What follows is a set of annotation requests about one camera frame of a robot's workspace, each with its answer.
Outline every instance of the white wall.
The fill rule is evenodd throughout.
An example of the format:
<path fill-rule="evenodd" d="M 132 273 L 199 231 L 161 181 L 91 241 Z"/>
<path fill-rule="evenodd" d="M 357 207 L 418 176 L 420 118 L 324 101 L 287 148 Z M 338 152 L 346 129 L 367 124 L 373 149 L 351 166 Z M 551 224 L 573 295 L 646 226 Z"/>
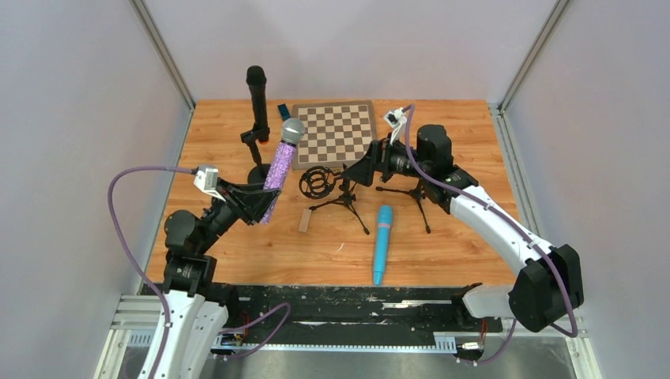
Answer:
<path fill-rule="evenodd" d="M 128 1 L 3 2 L 0 55 L 0 377 L 92 377 L 119 296 L 137 284 L 107 184 L 172 163 L 189 112 Z M 119 184 L 140 261 L 169 180 Z"/>
<path fill-rule="evenodd" d="M 146 0 L 197 99 L 500 101 L 555 0 Z"/>
<path fill-rule="evenodd" d="M 509 111 L 604 377 L 667 377 L 670 2 L 576 1 Z"/>

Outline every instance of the wooden table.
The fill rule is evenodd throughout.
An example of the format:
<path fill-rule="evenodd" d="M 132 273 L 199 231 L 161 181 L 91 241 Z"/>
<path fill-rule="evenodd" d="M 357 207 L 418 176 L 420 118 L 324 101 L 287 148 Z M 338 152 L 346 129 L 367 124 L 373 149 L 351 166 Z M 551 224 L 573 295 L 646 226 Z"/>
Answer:
<path fill-rule="evenodd" d="M 315 103 L 328 100 L 318 99 Z M 261 145 L 264 162 L 270 163 L 280 136 L 281 119 L 277 105 L 305 100 L 268 102 L 271 143 Z M 409 101 L 376 100 L 378 136 L 389 128 L 382 116 L 389 109 Z M 484 101 L 416 101 L 412 120 L 412 144 L 416 130 L 428 123 L 442 124 L 453 141 L 454 162 L 479 180 L 480 184 L 512 216 L 517 216 L 514 197 L 507 179 L 500 147 Z M 244 183 L 254 166 L 248 147 L 240 142 L 241 132 L 251 128 L 254 116 L 247 100 L 201 100 L 186 137 L 180 167 L 210 163 L 220 177 Z M 209 255 L 218 259 L 215 281 L 255 284 L 371 285 L 375 245 L 376 215 L 382 204 L 393 207 L 394 221 L 384 284 L 390 286 L 464 286 L 474 282 L 513 283 L 505 262 L 464 223 L 447 215 L 437 205 L 423 203 L 432 233 L 427 235 L 414 200 L 400 193 L 356 187 L 355 207 L 371 229 L 365 235 L 354 215 L 339 205 L 314 211 L 309 231 L 298 232 L 303 210 L 321 201 L 305 198 L 298 190 L 303 171 L 292 171 L 279 197 L 269 225 L 247 226 L 238 222 L 221 237 Z M 396 175 L 385 186 L 409 190 L 416 179 Z M 324 200 L 335 198 L 333 191 Z M 149 262 L 152 280 L 162 281 L 165 266 L 163 222 L 178 209 L 201 215 L 209 198 L 193 186 L 193 178 L 176 175 L 164 212 L 161 228 Z"/>

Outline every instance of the blue object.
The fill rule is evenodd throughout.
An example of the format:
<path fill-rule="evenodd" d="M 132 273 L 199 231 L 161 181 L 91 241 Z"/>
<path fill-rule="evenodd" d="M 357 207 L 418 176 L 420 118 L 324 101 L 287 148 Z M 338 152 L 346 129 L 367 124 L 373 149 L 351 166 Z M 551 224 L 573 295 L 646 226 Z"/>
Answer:
<path fill-rule="evenodd" d="M 389 251 L 389 235 L 393 223 L 393 209 L 382 205 L 377 215 L 377 240 L 375 241 L 375 260 L 372 264 L 372 282 L 375 286 L 382 285 L 386 271 L 386 254 Z"/>
<path fill-rule="evenodd" d="M 281 114 L 281 121 L 286 121 L 291 118 L 291 114 L 288 113 L 288 107 L 286 107 L 286 104 L 279 104 L 277 105 L 277 108 L 279 109 L 279 114 Z"/>

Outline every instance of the blue toy microphone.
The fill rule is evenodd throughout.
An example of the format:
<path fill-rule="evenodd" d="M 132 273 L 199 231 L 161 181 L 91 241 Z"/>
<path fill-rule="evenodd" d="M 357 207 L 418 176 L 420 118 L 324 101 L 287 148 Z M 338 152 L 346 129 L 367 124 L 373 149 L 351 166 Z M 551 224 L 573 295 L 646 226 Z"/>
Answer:
<path fill-rule="evenodd" d="M 384 271 L 386 271 L 386 254 L 389 251 L 389 236 L 393 223 L 393 210 L 388 205 L 382 205 L 377 215 L 377 239 L 375 241 L 375 260 L 372 264 L 372 281 L 375 286 L 382 285 Z"/>

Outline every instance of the chessboard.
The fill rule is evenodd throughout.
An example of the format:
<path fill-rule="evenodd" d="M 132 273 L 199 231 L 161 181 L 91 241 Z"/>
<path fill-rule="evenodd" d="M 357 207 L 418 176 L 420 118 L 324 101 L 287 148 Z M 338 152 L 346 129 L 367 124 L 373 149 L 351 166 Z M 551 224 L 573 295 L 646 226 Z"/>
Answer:
<path fill-rule="evenodd" d="M 377 137 L 371 101 L 297 104 L 292 115 L 305 125 L 305 135 L 293 161 L 294 170 L 354 164 Z"/>

